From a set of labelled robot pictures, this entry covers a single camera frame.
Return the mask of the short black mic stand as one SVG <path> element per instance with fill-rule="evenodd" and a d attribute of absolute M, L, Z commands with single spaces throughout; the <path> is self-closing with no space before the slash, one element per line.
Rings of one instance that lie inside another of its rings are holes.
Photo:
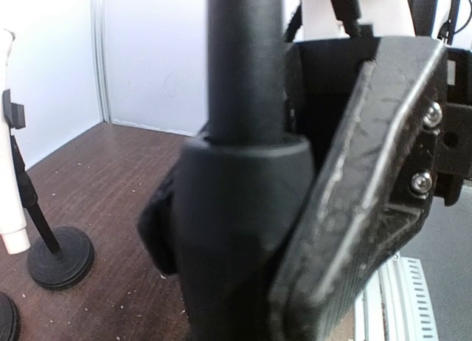
<path fill-rule="evenodd" d="M 0 339 L 17 341 L 21 331 L 21 320 L 13 300 L 5 293 L 0 296 Z"/>

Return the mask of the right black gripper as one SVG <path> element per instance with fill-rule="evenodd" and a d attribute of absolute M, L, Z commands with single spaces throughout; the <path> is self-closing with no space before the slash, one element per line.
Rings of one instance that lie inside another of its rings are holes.
<path fill-rule="evenodd" d="M 288 127 L 323 168 L 269 293 L 274 340 L 325 339 L 420 220 L 423 209 L 389 197 L 446 64 L 445 46 L 428 37 L 289 46 Z M 471 178 L 471 51 L 448 49 L 448 75 L 434 194 L 450 207 Z"/>

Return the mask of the beige microphone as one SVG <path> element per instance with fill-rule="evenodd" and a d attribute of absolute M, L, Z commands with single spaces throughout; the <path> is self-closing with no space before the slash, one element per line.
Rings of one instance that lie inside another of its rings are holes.
<path fill-rule="evenodd" d="M 15 255 L 30 248 L 25 219 L 13 165 L 10 127 L 1 98 L 1 239 L 7 253 Z"/>

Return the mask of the tall black mic stand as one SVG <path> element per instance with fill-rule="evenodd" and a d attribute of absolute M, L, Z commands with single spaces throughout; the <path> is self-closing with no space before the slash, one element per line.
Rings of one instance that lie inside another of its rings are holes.
<path fill-rule="evenodd" d="M 285 130 L 282 0 L 208 0 L 208 120 L 139 217 L 191 340 L 268 340 L 268 290 L 313 179 Z"/>
<path fill-rule="evenodd" d="M 15 177 L 21 199 L 30 247 L 27 269 L 42 288 L 63 290 L 77 285 L 89 273 L 94 262 L 94 246 L 89 237 L 75 227 L 51 229 L 38 203 L 38 194 L 28 175 L 13 129 L 26 126 L 24 107 L 13 103 L 10 90 L 2 92 L 4 116 L 10 127 L 10 144 Z"/>

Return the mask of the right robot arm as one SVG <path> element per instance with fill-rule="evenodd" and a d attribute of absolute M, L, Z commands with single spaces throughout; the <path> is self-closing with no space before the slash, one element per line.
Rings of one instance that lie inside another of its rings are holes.
<path fill-rule="evenodd" d="M 422 266 L 400 249 L 471 177 L 458 7 L 437 29 L 437 0 L 301 0 L 285 33 L 289 128 L 317 176 L 271 288 L 273 340 L 325 340 L 349 311 L 357 340 L 438 338 Z"/>

